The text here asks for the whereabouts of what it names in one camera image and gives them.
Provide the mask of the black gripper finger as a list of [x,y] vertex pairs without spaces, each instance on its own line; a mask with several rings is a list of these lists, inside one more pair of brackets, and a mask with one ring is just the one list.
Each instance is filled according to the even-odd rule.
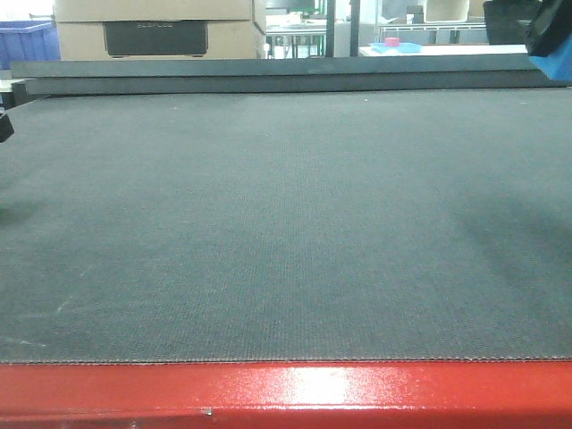
[[10,117],[6,113],[0,114],[0,142],[5,143],[14,134]]
[[535,15],[525,25],[530,56],[546,57],[571,35],[571,0],[540,1]]

